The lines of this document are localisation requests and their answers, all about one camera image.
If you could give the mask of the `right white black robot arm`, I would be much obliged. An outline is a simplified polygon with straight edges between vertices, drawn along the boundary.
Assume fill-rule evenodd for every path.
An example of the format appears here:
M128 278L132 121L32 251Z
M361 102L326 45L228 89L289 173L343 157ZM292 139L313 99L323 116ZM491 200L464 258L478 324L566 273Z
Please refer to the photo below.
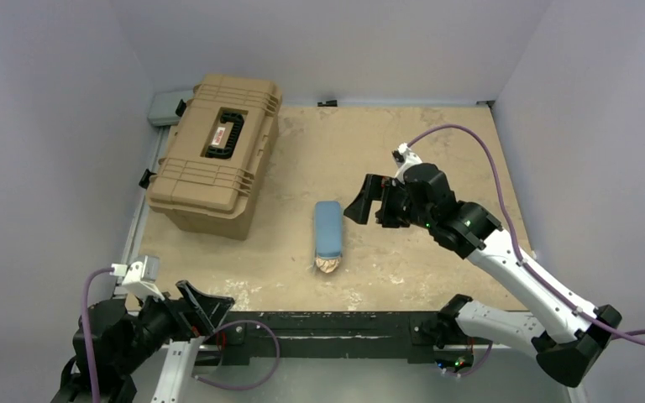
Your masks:
M604 327L621 322L617 309L593 305L529 255L515 253L500 220L475 202L457 200L434 164L414 165L401 179L366 175L343 214L365 225L375 201L381 203L375 221L383 228L425 228L439 246L491 275L528 309L503 311L457 294L438 312L431 332L514 348L561 385L581 383L611 340Z

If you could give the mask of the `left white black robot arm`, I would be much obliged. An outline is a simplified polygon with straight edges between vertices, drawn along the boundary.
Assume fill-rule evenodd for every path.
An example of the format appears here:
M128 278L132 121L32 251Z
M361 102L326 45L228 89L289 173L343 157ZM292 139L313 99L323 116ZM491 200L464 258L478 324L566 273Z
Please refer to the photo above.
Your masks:
M180 280L181 293L162 300L148 296L139 313L128 313L122 299L100 301L86 309L91 333L83 319L73 335L75 355L60 375L54 402L131 402L137 392L132 373L170 341L188 342L211 336L235 304L231 296L213 296Z

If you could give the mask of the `beige umbrella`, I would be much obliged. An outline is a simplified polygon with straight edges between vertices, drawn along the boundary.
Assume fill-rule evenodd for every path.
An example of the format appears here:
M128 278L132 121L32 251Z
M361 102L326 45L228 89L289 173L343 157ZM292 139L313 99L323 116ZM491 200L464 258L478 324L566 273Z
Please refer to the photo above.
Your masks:
M333 273L342 263L341 257L326 258L317 256L314 259L314 267L324 274Z

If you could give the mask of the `blue umbrella sleeve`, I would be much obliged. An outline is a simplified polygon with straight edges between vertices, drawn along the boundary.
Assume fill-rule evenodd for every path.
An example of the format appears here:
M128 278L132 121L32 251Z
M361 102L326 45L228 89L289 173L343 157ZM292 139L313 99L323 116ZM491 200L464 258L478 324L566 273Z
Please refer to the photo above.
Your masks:
M336 259L343 252L343 210L337 201L319 201L314 207L315 254Z

